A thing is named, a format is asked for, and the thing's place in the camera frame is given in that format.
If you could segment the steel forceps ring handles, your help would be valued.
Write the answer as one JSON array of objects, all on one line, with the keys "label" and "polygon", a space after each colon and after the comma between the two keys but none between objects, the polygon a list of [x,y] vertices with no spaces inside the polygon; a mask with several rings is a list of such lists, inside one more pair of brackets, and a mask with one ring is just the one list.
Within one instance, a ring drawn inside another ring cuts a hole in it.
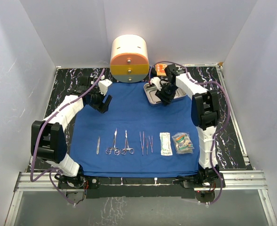
[{"label": "steel forceps ring handles", "polygon": [[120,154],[121,155],[126,155],[127,153],[134,154],[134,152],[135,152],[135,150],[133,148],[129,147],[127,130],[125,130],[125,146],[123,149],[120,150]]}]

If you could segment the green clear supply packet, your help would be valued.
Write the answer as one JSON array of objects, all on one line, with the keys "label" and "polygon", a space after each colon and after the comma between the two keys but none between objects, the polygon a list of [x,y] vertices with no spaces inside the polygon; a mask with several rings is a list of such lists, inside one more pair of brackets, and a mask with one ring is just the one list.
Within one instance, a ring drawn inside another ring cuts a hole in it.
[{"label": "green clear supply packet", "polygon": [[189,141],[186,135],[173,136],[172,140],[178,154],[182,154],[188,150]]}]

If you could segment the white blue supply packet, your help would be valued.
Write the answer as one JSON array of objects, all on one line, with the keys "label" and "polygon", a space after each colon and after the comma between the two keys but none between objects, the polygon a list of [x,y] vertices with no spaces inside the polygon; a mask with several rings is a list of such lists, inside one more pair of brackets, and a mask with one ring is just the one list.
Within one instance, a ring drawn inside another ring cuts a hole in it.
[{"label": "white blue supply packet", "polygon": [[179,132],[172,136],[174,146],[177,152],[190,152],[194,149],[193,143],[188,133]]}]

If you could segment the long white green pouch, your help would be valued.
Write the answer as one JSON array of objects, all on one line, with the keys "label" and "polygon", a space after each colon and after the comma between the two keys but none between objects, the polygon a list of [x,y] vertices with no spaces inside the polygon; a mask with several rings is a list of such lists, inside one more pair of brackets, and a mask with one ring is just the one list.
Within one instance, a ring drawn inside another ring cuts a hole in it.
[{"label": "long white green pouch", "polygon": [[160,149],[162,156],[172,156],[172,148],[171,148],[171,137],[168,132],[161,132],[159,134],[160,137]]}]

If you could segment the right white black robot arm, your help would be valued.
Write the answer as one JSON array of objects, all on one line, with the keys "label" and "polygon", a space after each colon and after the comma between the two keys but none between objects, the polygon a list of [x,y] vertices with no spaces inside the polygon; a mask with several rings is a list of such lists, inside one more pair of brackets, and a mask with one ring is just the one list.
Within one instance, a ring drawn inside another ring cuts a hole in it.
[{"label": "right white black robot arm", "polygon": [[156,96],[164,105],[172,102],[177,89],[182,89],[191,99],[191,120],[197,128],[199,139],[198,172],[191,181],[204,187],[210,186],[219,173],[214,138],[220,119],[218,94],[202,87],[191,78],[187,69],[182,71],[175,64],[168,65],[165,73],[165,81],[153,77],[150,84],[155,85]]}]

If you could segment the steel tweezers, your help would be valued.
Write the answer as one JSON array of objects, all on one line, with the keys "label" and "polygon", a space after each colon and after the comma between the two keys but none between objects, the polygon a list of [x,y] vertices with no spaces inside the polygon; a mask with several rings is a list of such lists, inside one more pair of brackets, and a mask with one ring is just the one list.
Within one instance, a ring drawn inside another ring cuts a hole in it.
[{"label": "steel tweezers", "polygon": [[153,152],[153,136],[149,136],[149,143],[150,143],[151,152]]},{"label": "steel tweezers", "polygon": [[146,146],[146,155],[148,155],[148,149],[149,149],[149,137],[146,136],[145,138],[145,146]]}]

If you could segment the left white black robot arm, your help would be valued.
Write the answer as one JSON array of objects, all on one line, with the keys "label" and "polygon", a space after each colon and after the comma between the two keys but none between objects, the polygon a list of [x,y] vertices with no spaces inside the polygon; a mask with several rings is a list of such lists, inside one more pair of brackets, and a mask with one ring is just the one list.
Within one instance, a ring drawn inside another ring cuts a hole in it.
[{"label": "left white black robot arm", "polygon": [[112,97],[107,91],[111,85],[112,81],[103,74],[97,78],[81,76],[76,87],[68,92],[63,102],[48,117],[32,124],[32,166],[36,159],[44,160],[51,165],[47,172],[55,172],[57,180],[75,188],[84,185],[83,168],[67,153],[64,132],[86,105],[100,113],[108,111]]}]

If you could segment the remaining ring-handled clamp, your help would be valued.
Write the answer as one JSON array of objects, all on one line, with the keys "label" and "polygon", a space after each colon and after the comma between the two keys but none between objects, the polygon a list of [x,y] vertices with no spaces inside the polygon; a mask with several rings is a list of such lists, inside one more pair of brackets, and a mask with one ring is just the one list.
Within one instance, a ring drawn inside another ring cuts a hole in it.
[{"label": "remaining ring-handled clamp", "polygon": [[114,132],[113,152],[115,155],[120,155],[120,150],[116,147],[116,139],[117,139],[117,129],[115,129],[115,132]]}]

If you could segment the steel instrument tray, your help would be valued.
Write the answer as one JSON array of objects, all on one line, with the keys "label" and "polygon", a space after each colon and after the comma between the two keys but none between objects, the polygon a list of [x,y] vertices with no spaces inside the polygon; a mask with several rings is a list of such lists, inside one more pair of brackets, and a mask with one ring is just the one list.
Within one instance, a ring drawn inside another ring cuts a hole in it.
[{"label": "steel instrument tray", "polygon": [[[144,86],[143,86],[143,90],[146,94],[146,97],[147,97],[149,103],[152,106],[157,106],[157,105],[162,103],[161,100],[155,95],[156,92],[157,92],[157,88],[154,85],[150,85],[149,83],[145,83]],[[186,93],[182,89],[178,88],[176,90],[173,102],[179,101],[179,100],[181,100],[185,97],[186,97]]]}]

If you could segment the long serrated steel forceps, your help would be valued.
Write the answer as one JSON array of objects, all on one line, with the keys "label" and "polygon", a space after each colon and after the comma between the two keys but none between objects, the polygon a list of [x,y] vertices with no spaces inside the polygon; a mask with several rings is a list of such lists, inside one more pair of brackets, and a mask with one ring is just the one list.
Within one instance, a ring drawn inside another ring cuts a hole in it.
[{"label": "long serrated steel forceps", "polygon": [[140,131],[140,143],[141,143],[141,149],[142,149],[142,155],[144,155],[144,131]]}]

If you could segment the blue surgical cloth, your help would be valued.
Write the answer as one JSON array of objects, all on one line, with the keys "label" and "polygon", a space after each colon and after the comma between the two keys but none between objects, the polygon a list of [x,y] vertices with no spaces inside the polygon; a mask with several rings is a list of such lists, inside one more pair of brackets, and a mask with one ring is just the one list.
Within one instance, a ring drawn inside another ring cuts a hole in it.
[{"label": "blue surgical cloth", "polygon": [[[191,100],[185,97],[168,106],[151,106],[143,90],[142,83],[114,83],[109,88],[112,96],[106,113],[99,113],[85,106],[76,115],[70,157],[80,164],[84,175],[96,177],[126,178],[172,178],[190,176],[198,171],[199,142],[198,131],[191,121]],[[129,147],[134,154],[106,154],[112,146],[117,129],[116,147],[125,146],[125,130]],[[144,131],[144,155],[140,143],[140,131]],[[188,133],[193,142],[193,152],[173,153],[162,156],[160,149],[161,132],[175,135]],[[96,154],[100,136],[100,150]],[[146,155],[145,138],[153,136],[153,152],[150,143]]]}]

